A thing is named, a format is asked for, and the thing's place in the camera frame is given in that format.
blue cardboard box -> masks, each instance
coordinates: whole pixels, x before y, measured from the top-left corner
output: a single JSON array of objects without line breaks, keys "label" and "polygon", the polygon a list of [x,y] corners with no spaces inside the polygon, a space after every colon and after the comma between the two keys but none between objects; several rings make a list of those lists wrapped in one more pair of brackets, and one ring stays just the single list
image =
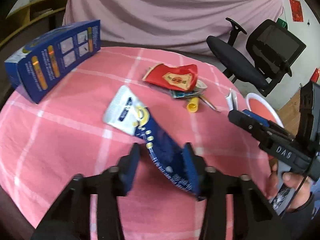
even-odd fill
[{"label": "blue cardboard box", "polygon": [[100,50],[100,20],[77,22],[34,39],[4,63],[14,88],[36,104],[72,69]]}]

finger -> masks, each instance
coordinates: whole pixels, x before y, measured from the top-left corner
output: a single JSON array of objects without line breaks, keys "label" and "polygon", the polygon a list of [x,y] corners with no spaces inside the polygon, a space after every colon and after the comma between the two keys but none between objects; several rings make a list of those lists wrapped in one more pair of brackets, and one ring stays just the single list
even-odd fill
[{"label": "finger", "polygon": [[282,175],[282,179],[287,187],[297,189],[301,184],[303,177],[300,174],[285,172]]},{"label": "finger", "polygon": [[279,183],[279,179],[276,172],[271,173],[269,180],[267,182],[267,189],[266,189],[266,198],[270,199],[277,195],[278,189],[277,185]]},{"label": "finger", "polygon": [[269,165],[271,171],[277,171],[278,170],[278,160],[276,158],[273,158],[269,160]]},{"label": "finger", "polygon": [[288,208],[288,211],[292,212],[296,210],[298,207],[304,205],[310,197],[310,191],[311,191],[311,183],[309,179],[306,179],[306,181],[303,183],[300,190],[297,192],[295,198],[292,200]]}]

yellow bottle cap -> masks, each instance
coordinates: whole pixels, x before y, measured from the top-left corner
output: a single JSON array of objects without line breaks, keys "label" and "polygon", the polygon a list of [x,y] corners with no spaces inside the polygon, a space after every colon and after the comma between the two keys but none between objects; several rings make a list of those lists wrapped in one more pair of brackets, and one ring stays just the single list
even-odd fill
[{"label": "yellow bottle cap", "polygon": [[187,104],[187,110],[190,113],[195,113],[196,111],[198,111],[198,106],[199,106],[199,97],[190,98]]}]

red wrapper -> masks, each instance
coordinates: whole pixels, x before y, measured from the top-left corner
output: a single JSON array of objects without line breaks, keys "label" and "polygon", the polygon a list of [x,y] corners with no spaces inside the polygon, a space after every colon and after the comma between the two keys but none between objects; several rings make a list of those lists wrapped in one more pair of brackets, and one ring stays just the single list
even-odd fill
[{"label": "red wrapper", "polygon": [[161,63],[150,68],[142,80],[171,90],[192,91],[197,77],[198,67],[195,64],[168,67]]},{"label": "red wrapper", "polygon": [[316,70],[314,71],[314,73],[310,78],[310,81],[313,81],[314,83],[316,83],[319,79],[319,72],[320,72],[320,69],[316,68]]}]

table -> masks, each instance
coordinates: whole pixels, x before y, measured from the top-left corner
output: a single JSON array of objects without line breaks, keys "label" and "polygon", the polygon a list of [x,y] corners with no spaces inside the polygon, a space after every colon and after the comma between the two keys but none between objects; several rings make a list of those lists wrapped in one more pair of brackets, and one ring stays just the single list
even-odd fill
[{"label": "table", "polygon": [[[198,78],[208,85],[206,97],[222,112],[201,102],[198,112],[191,114],[184,100],[150,88],[141,78],[159,62],[197,64]],[[0,113],[0,184],[34,227],[74,174],[99,174],[127,155],[133,142],[142,142],[102,122],[123,84],[180,146],[191,142],[208,165],[233,176],[250,174],[265,189],[270,174],[267,154],[250,134],[228,121],[225,96],[230,88],[237,91],[239,108],[246,105],[216,67],[173,52],[108,47],[70,72],[39,105],[15,91]],[[132,191],[119,198],[126,239],[194,239],[204,207],[205,201],[196,202],[175,187],[146,155],[139,162]],[[231,239],[230,209],[227,228]],[[94,234],[94,216],[91,231]]]}]

